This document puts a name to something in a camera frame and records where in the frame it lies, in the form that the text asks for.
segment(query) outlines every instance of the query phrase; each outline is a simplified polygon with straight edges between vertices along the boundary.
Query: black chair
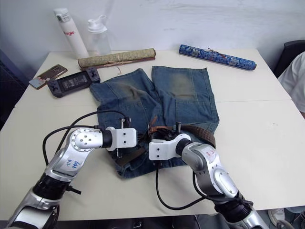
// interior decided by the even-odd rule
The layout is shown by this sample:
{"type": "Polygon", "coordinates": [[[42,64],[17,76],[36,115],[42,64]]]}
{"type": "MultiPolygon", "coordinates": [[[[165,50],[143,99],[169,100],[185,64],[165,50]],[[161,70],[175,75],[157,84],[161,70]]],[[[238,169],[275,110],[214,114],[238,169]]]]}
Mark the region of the black chair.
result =
{"type": "Polygon", "coordinates": [[[284,44],[284,50],[282,52],[282,55],[275,69],[273,70],[273,73],[276,78],[278,78],[283,73],[283,71],[290,65],[291,61],[293,61],[294,58],[302,52],[305,52],[305,40],[286,42],[284,44]]]}

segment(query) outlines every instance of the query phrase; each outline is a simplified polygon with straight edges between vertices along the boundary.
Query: phone case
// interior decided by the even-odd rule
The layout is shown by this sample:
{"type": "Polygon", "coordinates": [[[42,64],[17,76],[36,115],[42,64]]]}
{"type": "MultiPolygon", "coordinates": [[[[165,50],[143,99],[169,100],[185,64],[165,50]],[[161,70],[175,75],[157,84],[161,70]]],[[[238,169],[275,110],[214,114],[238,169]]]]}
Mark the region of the phone case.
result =
{"type": "Polygon", "coordinates": [[[36,89],[42,88],[44,85],[48,83],[48,81],[56,79],[58,76],[66,73],[68,70],[61,66],[60,64],[57,64],[53,67],[51,67],[46,72],[40,74],[39,76],[35,77],[34,79],[30,80],[29,83],[35,87],[36,89]]]}

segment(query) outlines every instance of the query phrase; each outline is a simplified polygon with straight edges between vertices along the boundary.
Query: blue patterned scroll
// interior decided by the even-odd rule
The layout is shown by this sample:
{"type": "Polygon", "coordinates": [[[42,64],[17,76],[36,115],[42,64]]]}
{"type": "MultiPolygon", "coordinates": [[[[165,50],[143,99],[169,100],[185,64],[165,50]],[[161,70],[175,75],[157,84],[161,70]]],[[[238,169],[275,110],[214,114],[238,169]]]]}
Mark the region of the blue patterned scroll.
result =
{"type": "Polygon", "coordinates": [[[200,59],[205,59],[208,61],[214,61],[217,63],[223,63],[237,68],[254,70],[256,68],[256,63],[254,61],[242,59],[235,56],[229,56],[221,54],[214,50],[203,50],[195,48],[188,45],[180,45],[179,53],[187,56],[197,57],[200,59]]]}

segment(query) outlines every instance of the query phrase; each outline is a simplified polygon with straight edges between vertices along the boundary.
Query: jeans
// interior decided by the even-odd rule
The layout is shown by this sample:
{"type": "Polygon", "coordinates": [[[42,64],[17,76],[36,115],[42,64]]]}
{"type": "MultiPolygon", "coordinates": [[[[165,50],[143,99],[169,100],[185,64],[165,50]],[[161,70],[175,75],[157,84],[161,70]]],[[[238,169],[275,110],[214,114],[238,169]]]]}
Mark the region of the jeans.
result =
{"type": "MultiPolygon", "coordinates": [[[[98,111],[113,109],[122,111],[132,119],[132,128],[138,134],[145,134],[149,123],[152,126],[175,126],[176,122],[203,127],[214,133],[219,123],[214,95],[206,69],[152,67],[152,81],[143,69],[112,78],[103,83],[93,83],[90,91],[101,105],[98,111]]],[[[98,114],[102,128],[120,128],[117,113],[98,114]]],[[[192,134],[193,141],[200,142],[192,134]]],[[[141,142],[135,148],[143,147],[146,152],[124,166],[116,164],[119,175],[125,178],[137,177],[156,169],[148,158],[148,142],[141,142]]],[[[181,158],[162,162],[162,167],[185,165],[181,158]]]]}

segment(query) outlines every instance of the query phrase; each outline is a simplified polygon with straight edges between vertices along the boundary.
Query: white sleeve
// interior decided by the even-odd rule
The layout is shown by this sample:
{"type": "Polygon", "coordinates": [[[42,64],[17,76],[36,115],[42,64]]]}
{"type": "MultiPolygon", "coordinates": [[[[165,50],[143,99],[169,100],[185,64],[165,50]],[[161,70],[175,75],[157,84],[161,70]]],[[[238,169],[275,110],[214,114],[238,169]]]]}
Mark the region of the white sleeve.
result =
{"type": "Polygon", "coordinates": [[[305,52],[298,55],[278,78],[301,112],[305,112],[305,52]]]}

